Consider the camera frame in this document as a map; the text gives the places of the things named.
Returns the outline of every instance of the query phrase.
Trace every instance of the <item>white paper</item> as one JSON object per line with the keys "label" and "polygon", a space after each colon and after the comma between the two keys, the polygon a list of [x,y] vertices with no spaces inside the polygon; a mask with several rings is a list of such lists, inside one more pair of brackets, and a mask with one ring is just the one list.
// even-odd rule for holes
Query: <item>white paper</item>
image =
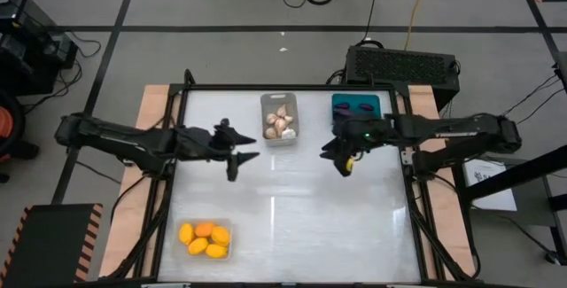
{"label": "white paper", "polygon": [[[506,170],[503,163],[471,160],[464,164],[464,173],[466,176],[467,186],[482,182],[485,179],[498,175]],[[475,206],[484,209],[516,211],[516,201],[511,189],[497,192],[485,198],[479,198],[472,201]]]}

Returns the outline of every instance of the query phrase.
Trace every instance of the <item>black box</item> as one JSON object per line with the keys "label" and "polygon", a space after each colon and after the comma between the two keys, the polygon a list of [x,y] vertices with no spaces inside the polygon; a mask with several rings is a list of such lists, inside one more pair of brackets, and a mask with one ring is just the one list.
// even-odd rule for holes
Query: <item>black box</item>
{"label": "black box", "polygon": [[346,55],[346,83],[390,83],[400,93],[408,85],[431,85],[441,110],[459,92],[460,66],[453,55],[351,46]]}

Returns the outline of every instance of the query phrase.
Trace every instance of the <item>white table surface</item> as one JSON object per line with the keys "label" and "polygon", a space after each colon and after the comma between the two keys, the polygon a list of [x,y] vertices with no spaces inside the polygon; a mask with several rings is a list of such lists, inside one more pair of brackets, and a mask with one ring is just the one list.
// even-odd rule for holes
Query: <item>white table surface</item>
{"label": "white table surface", "polygon": [[[260,96],[266,91],[192,91],[186,126],[209,128],[223,117],[256,144],[241,152],[260,156],[240,167],[237,181],[226,163],[178,163],[159,280],[172,282],[351,283],[419,281],[416,247],[399,151],[385,146],[365,154],[342,177],[319,158],[332,134],[333,93],[376,94],[390,113],[387,91],[295,91],[300,135],[296,145],[268,148],[262,139]],[[177,239],[177,224],[191,218],[233,222],[231,256],[195,259]]]}

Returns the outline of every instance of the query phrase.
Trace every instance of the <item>black floor stripe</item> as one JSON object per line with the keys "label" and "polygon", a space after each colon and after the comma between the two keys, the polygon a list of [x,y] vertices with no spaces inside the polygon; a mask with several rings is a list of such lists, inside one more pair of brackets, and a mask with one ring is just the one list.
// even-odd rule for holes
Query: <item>black floor stripe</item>
{"label": "black floor stripe", "polygon": [[[364,32],[365,26],[59,26],[58,31],[75,32],[140,32],[140,33],[216,33],[216,32]],[[406,33],[406,26],[374,26],[370,32]],[[548,27],[550,33],[567,33],[567,27]],[[412,33],[441,34],[527,34],[541,33],[534,27],[435,27],[416,26]]]}
{"label": "black floor stripe", "polygon": [[[559,60],[558,58],[559,50],[557,49],[557,44],[555,44],[555,40],[551,35],[551,31],[548,27],[548,24],[541,15],[540,8],[536,4],[535,0],[525,0],[525,1],[527,1],[528,6],[530,7],[530,11],[532,11],[533,18],[535,19],[536,23],[538,24],[538,27],[540,28],[541,35],[543,35],[543,39],[545,40],[546,45],[548,46],[549,53],[551,53],[551,57],[555,62],[557,62]],[[565,76],[564,75],[559,76],[559,78],[561,79],[561,83],[563,84],[563,87],[567,90],[567,82],[565,81]]]}
{"label": "black floor stripe", "polygon": [[[108,69],[108,65],[110,64],[110,60],[113,56],[114,47],[116,46],[118,36],[120,35],[120,27],[122,26],[122,24],[124,24],[124,19],[126,18],[126,13],[128,12],[128,7],[130,6],[130,1],[131,0],[122,0],[122,5],[120,6],[118,17],[116,17],[116,21],[114,22],[114,27],[112,33],[110,34],[110,39],[106,44],[105,53],[103,54],[103,57],[100,61],[97,75],[95,76],[95,81],[92,84],[89,97],[87,98],[87,103],[84,108],[84,112],[87,114],[92,114],[92,111],[95,109],[98,93],[100,92],[100,88],[103,84],[103,79],[106,76],[106,70]],[[71,180],[73,168],[78,157],[79,150],[72,148],[67,155],[65,165],[63,166],[63,171],[61,172],[61,176],[59,177],[57,188],[55,189],[53,198],[51,199],[51,204],[61,204],[63,202],[63,198],[65,197],[67,186],[69,185],[69,181]]]}

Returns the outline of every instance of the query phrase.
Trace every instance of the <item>black metal frame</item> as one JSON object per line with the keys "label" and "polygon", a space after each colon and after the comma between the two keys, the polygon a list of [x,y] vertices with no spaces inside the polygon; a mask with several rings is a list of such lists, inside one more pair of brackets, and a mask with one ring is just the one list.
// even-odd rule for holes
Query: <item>black metal frame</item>
{"label": "black metal frame", "polygon": [[[169,123],[172,120],[172,115],[171,112],[173,110],[173,106],[174,106],[174,102],[175,102],[175,97],[178,94],[181,94],[181,103],[180,103],[180,107],[179,107],[179,113],[178,113],[178,122],[183,122],[183,118],[185,115],[185,110],[186,110],[186,105],[187,105],[187,100],[188,100],[188,95],[189,92],[191,90],[346,90],[346,91],[361,91],[361,90],[381,90],[381,91],[388,91],[390,94],[390,99],[391,99],[391,103],[392,103],[392,111],[394,113],[399,113],[399,108],[398,108],[398,104],[397,104],[397,99],[396,99],[396,91],[395,89],[389,85],[389,84],[377,84],[374,86],[374,88],[370,88],[368,85],[361,85],[361,86],[355,86],[355,85],[347,85],[347,86],[342,86],[342,85],[333,85],[333,86],[329,86],[329,85],[256,85],[256,84],[251,84],[251,85],[246,85],[246,84],[219,84],[219,85],[211,85],[211,84],[203,84],[203,85],[198,85],[195,84],[194,79],[192,78],[192,76],[190,76],[190,74],[185,75],[185,83],[183,84],[171,84],[169,87],[169,92],[168,92],[168,97],[167,97],[167,106],[166,106],[166,110],[165,110],[165,118],[164,118],[164,127],[168,127]],[[409,99],[404,97],[404,104],[405,104],[405,111],[406,113],[411,113],[411,104],[409,103]],[[561,154],[567,152],[567,146],[564,148],[561,148],[560,150]],[[543,160],[547,160],[549,161],[549,154],[543,157]],[[502,188],[508,188],[510,187],[510,178],[515,177],[517,175],[522,175],[522,176],[534,176],[534,174],[531,175],[526,175],[525,174],[525,170],[526,169],[531,169],[531,167],[537,167],[538,163],[540,163],[540,161],[542,161],[542,159],[536,159],[534,161],[537,161],[535,164],[529,164],[530,162],[526,162],[526,164],[523,164],[520,167],[520,169],[510,169],[510,171],[512,173],[504,173],[501,175],[497,175],[495,177],[493,177],[493,179],[496,179],[496,177],[498,177],[497,179],[500,181],[505,181],[505,183],[502,184],[502,186],[499,187],[494,187],[494,186],[487,186],[485,183],[481,183],[483,184],[482,187],[478,186],[474,189],[472,189],[473,191],[470,190],[464,190],[463,195],[467,201],[473,200],[474,198],[478,198],[478,197],[484,197],[487,195],[490,195],[491,193],[500,191]],[[560,169],[564,166],[567,165],[559,165],[557,164],[557,161],[554,161],[552,164],[548,164],[548,168],[546,170],[546,172],[541,173],[539,171],[540,174],[546,174],[546,173],[550,173],[552,171],[555,171],[557,169]],[[414,237],[414,242],[416,245],[416,258],[417,258],[417,262],[418,262],[418,268],[419,268],[419,272],[420,272],[420,277],[422,280],[422,284],[424,285],[435,285],[438,287],[451,287],[451,286],[455,286],[455,282],[446,282],[444,274],[445,274],[445,269],[443,266],[443,263],[441,261],[441,258],[439,258],[439,253],[441,253],[442,255],[444,255],[446,257],[447,260],[447,256],[448,253],[447,251],[442,247],[442,244],[436,239],[436,234],[435,234],[435,223],[433,220],[433,214],[431,211],[431,201],[430,201],[430,197],[429,197],[429,193],[427,191],[427,186],[424,183],[419,183],[420,186],[420,191],[421,191],[421,196],[423,199],[423,207],[424,207],[424,212],[426,217],[423,217],[421,215],[421,213],[419,213],[419,211],[416,209],[416,203],[415,203],[415,194],[413,192],[413,187],[412,187],[412,182],[413,182],[413,177],[412,175],[408,172],[408,171],[404,171],[404,184],[406,186],[406,194],[408,197],[408,207],[410,207],[410,210],[412,214],[418,214],[418,218],[416,218],[419,221],[419,226],[417,225],[417,223],[414,221],[414,219],[411,220],[411,225],[412,225],[412,234]],[[138,278],[140,280],[149,280],[151,282],[157,283],[157,277],[158,277],[158,273],[159,273],[159,264],[161,262],[161,253],[162,253],[162,249],[163,249],[163,243],[164,243],[164,237],[165,237],[165,229],[166,229],[166,223],[167,223],[167,211],[169,208],[169,201],[170,201],[170,194],[171,191],[173,189],[173,182],[175,179],[175,170],[172,172],[172,177],[167,179],[165,181],[165,189],[164,189],[164,197],[162,199],[162,204],[160,207],[165,207],[166,211],[165,211],[165,216],[162,216],[161,222],[159,223],[158,229],[157,229],[157,238],[156,238],[156,247],[155,247],[155,251],[154,251],[154,255],[153,255],[153,260],[151,263],[151,275],[150,277],[141,277]],[[150,221],[153,221],[153,215],[154,215],[154,206],[157,200],[157,189],[159,186],[160,181],[152,181],[153,186],[151,187],[151,191],[148,197],[148,204],[146,206],[146,212],[145,212],[145,217],[144,217],[144,225],[143,225],[143,233],[145,230],[147,230],[148,225],[150,224]],[[436,275],[438,276],[438,278],[440,278],[440,280],[431,280],[430,278],[427,277],[427,271],[426,271],[426,267],[425,267],[425,259],[423,256],[423,242],[421,239],[421,233],[420,231],[423,231],[423,227],[428,228],[429,230],[431,230],[430,234],[429,234],[429,239],[431,241],[431,239],[433,239],[434,241],[431,241],[433,245],[436,245],[439,253],[436,253],[435,250],[432,250],[433,253],[433,257],[434,257],[434,264],[435,264],[435,269],[436,269]],[[144,259],[145,256],[145,245],[141,245],[141,252],[137,255],[137,259],[136,259],[136,265],[135,265],[135,269],[134,269],[134,276],[140,276],[141,272],[142,272],[142,267],[143,267],[143,262],[142,260]],[[101,286],[113,286],[113,284],[117,284],[118,282],[116,282],[115,279],[106,279],[104,281],[101,282],[96,282],[96,283],[88,283],[88,284],[92,284],[94,286],[97,286],[97,284],[100,284]],[[256,284],[242,284],[242,283],[200,283],[198,285],[214,285],[214,286],[231,286],[231,287],[237,287],[237,286],[244,286],[244,285],[256,285]],[[282,284],[266,284],[266,286],[281,286]],[[302,285],[302,286],[320,286],[319,284],[296,284],[296,285]],[[352,286],[353,284],[334,284],[333,286]],[[504,286],[499,286],[499,285],[492,285],[492,284],[480,284],[480,283],[476,283],[476,282],[459,282],[457,283],[458,286],[469,286],[469,287],[504,287]]]}
{"label": "black metal frame", "polygon": [[[187,79],[187,74],[186,74],[186,83],[185,84],[171,84],[170,88],[169,88],[169,94],[168,94],[168,99],[167,99],[167,108],[166,108],[166,118],[164,121],[164,125],[168,125],[168,123],[171,120],[171,109],[173,107],[173,103],[174,103],[174,99],[175,99],[175,95],[179,92],[181,92],[182,94],[182,101],[181,101],[181,105],[180,105],[180,109],[179,109],[179,113],[178,113],[178,121],[182,122],[184,115],[185,115],[185,107],[187,105],[187,97],[189,95],[189,91],[190,90],[262,90],[262,91],[266,91],[266,90],[346,90],[346,91],[368,91],[368,90],[380,90],[380,91],[387,91],[390,95],[390,100],[391,100],[391,104],[392,104],[392,112],[393,113],[399,113],[399,107],[398,107],[398,102],[396,99],[396,90],[394,89],[394,87],[391,84],[376,84],[374,87],[369,87],[368,85],[333,85],[333,86],[329,86],[329,85],[287,85],[287,84],[275,84],[275,85],[264,85],[264,84],[195,84],[194,80],[192,79],[192,77],[188,80]],[[404,106],[405,106],[405,112],[406,113],[412,113],[412,109],[411,109],[411,104],[409,102],[409,98],[408,97],[403,97],[404,100]],[[412,186],[412,182],[413,182],[413,176],[408,172],[408,171],[404,171],[403,172],[403,178],[404,178],[404,184],[406,186],[406,194],[407,194],[407,201],[408,201],[408,207],[412,207],[412,205],[414,205],[414,198],[415,198],[415,194],[413,192],[413,186]],[[170,193],[170,191],[172,191],[173,189],[173,180],[175,179],[175,170],[172,173],[172,178],[170,178],[169,180],[166,181],[166,189],[164,190],[164,193]],[[423,225],[425,225],[425,227],[427,227],[429,230],[431,230],[431,234],[434,238],[437,237],[436,231],[435,231],[435,221],[433,219],[433,213],[431,210],[431,200],[429,197],[429,192],[427,189],[427,186],[420,183],[419,184],[420,187],[420,192],[422,194],[422,201],[423,201],[423,208],[425,211],[425,217],[423,217],[421,215],[421,213],[419,213],[419,211],[414,212],[415,214],[418,214],[419,217],[421,217],[421,219],[423,220]],[[145,213],[145,217],[147,218],[147,221],[149,221],[151,219],[151,217],[149,216],[153,216],[153,208],[154,208],[154,204],[156,201],[156,196],[157,196],[157,192],[156,191],[151,191],[149,194],[149,198],[148,198],[148,204],[146,206],[146,209],[150,209],[150,211],[146,211]],[[159,226],[158,229],[158,235],[157,235],[157,239],[156,239],[156,248],[154,251],[154,255],[153,255],[153,260],[152,260],[152,264],[151,264],[151,276],[156,277],[158,276],[159,273],[159,264],[161,262],[161,252],[163,249],[163,241],[164,241],[164,236],[165,236],[165,224],[167,222],[167,218],[164,219],[164,221],[162,222],[162,225]],[[411,220],[411,226],[412,226],[412,235],[414,237],[414,243],[416,245],[416,258],[417,258],[417,264],[418,264],[418,269],[420,272],[420,277],[423,280],[429,280],[428,275],[427,275],[427,269],[425,267],[425,259],[423,256],[423,242],[422,242],[422,238],[421,238],[421,231],[420,231],[420,227],[416,224],[416,222],[412,219]],[[445,249],[442,247],[441,245],[441,250],[445,252],[445,256],[448,256],[448,253],[446,253]],[[445,269],[443,266],[443,262],[439,256],[439,254],[432,250],[431,253],[433,254],[433,259],[434,259],[434,265],[435,265],[435,269],[436,269],[436,276],[437,279],[440,280],[445,280]],[[141,274],[141,268],[143,266],[143,262],[140,261],[144,258],[145,256],[145,248],[143,253],[141,253],[139,255],[138,261],[136,261],[136,268],[135,268],[135,275],[136,274]]]}
{"label": "black metal frame", "polygon": [[[465,226],[467,227],[466,230],[469,237],[470,246],[474,246],[472,231],[470,228],[470,208],[474,199],[483,198],[499,191],[511,189],[513,187],[533,181],[534,179],[541,178],[546,195],[548,197],[549,209],[552,211],[553,215],[554,226],[548,227],[551,231],[555,250],[560,258],[562,258],[564,261],[567,261],[567,240],[562,232],[561,222],[557,214],[557,211],[562,210],[562,208],[560,206],[554,207],[554,204],[556,204],[557,202],[561,202],[564,205],[565,202],[562,199],[567,197],[567,195],[553,196],[551,190],[549,189],[549,183],[546,178],[546,175],[552,174],[557,170],[567,167],[567,162],[565,162],[564,160],[566,157],[567,145],[543,154],[533,160],[514,160],[515,165],[508,165],[508,169],[505,172],[490,177],[483,182],[477,183],[470,187],[467,187],[464,181],[462,166],[453,167],[455,186],[459,194],[462,216],[465,220]],[[505,165],[508,161],[505,159],[497,160],[502,160]]]}

